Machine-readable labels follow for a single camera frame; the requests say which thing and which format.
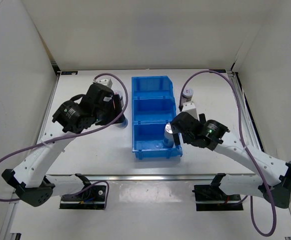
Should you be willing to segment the left aluminium rail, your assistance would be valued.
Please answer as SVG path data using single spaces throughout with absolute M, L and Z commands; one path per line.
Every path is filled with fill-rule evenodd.
M 25 103 L 25 136 L 22 147 L 35 145 L 43 135 L 48 113 L 56 90 L 58 78 L 52 71 L 41 75 L 26 91 Z

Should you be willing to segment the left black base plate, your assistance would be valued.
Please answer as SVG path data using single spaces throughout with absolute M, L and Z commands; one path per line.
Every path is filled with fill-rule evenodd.
M 97 181 L 82 193 L 63 195 L 60 199 L 61 210 L 105 210 L 108 203 L 110 185 L 107 181 Z

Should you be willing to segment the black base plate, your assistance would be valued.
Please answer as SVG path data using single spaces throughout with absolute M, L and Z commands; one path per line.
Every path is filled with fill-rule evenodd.
M 105 210 L 108 203 L 110 185 L 107 181 L 97 181 L 82 193 L 63 195 L 60 199 L 61 210 Z
M 226 195 L 213 190 L 210 185 L 194 185 L 195 206 L 197 212 L 243 211 L 243 202 L 239 194 Z

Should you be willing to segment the silver-top white canister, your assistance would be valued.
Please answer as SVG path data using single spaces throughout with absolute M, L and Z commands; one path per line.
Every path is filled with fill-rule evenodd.
M 164 135 L 162 142 L 166 148 L 173 148 L 175 146 L 173 130 L 170 123 L 167 123 L 164 127 Z
M 125 118 L 123 122 L 116 123 L 115 126 L 119 129 L 125 129 L 128 126 L 128 119 Z

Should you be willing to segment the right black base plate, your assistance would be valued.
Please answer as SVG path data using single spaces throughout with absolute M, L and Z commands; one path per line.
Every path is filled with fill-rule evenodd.
M 210 185 L 194 185 L 195 206 L 197 212 L 243 211 L 243 202 L 239 194 L 226 195 L 213 190 Z

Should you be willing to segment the left black corner label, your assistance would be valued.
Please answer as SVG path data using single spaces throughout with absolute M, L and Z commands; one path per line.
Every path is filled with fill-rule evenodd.
M 65 76 L 73 76 L 73 75 L 77 75 L 78 71 L 62 71 L 60 74 L 65 75 Z

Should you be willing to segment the blue three-compartment plastic bin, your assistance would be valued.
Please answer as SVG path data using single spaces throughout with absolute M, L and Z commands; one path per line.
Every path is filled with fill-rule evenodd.
M 132 152 L 145 158 L 181 157 L 180 144 L 164 144 L 166 125 L 176 116 L 173 82 L 164 76 L 131 78 Z

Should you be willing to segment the left white-lid spice jar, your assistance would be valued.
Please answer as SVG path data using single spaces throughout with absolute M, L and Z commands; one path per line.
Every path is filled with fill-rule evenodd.
M 120 105 L 123 108 L 124 107 L 123 93 L 120 90 L 115 90 L 114 94 L 119 96 Z

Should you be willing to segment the right black corner label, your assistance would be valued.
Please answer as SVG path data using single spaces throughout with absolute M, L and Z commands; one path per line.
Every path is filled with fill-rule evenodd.
M 220 73 L 220 74 L 226 74 L 227 71 L 225 69 L 211 69 L 211 71 L 214 71 L 214 72 L 217 72 L 217 73 Z

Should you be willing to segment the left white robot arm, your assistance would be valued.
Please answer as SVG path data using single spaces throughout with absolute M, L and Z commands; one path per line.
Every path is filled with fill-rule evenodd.
M 92 125 L 107 126 L 122 123 L 120 97 L 112 84 L 95 82 L 85 94 L 79 94 L 60 105 L 52 116 L 53 126 L 44 133 L 41 142 L 19 165 L 6 169 L 2 178 L 15 188 L 18 198 L 39 207 L 54 196 L 90 196 L 91 182 L 82 174 L 48 175 L 47 171 L 65 148 Z

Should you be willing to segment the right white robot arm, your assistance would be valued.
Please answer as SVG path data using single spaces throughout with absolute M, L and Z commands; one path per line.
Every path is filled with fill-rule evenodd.
M 170 123 L 185 144 L 207 148 L 224 155 L 252 171 L 254 176 L 218 173 L 199 193 L 207 199 L 221 200 L 230 195 L 248 195 L 273 200 L 278 208 L 287 209 L 291 202 L 291 161 L 277 159 L 253 147 L 243 146 L 227 126 L 215 120 L 199 119 L 187 112 L 179 113 Z

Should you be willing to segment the black corner label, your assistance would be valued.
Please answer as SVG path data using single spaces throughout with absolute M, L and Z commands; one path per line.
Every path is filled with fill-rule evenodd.
M 227 71 L 225 69 L 211 69 L 211 71 L 214 71 L 214 72 L 217 72 L 217 73 L 220 73 L 220 74 L 226 74 Z
M 65 76 L 73 76 L 73 75 L 77 75 L 78 71 L 62 71 L 60 74 L 65 75 Z

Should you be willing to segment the white-lid spice jar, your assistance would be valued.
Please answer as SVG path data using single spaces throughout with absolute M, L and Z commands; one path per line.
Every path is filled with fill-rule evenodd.
M 181 103 L 188 103 L 192 100 L 194 91 L 192 88 L 186 87 L 183 91 L 182 91 L 182 95 L 181 95 Z
M 120 105 L 123 108 L 124 107 L 123 93 L 120 90 L 115 90 L 114 94 L 119 96 Z

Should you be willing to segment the right white-lid spice jar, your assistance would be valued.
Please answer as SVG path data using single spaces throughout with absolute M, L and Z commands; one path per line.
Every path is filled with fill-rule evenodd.
M 186 87 L 183 91 L 182 91 L 182 95 L 181 95 L 181 103 L 188 103 L 192 100 L 194 91 L 192 88 Z

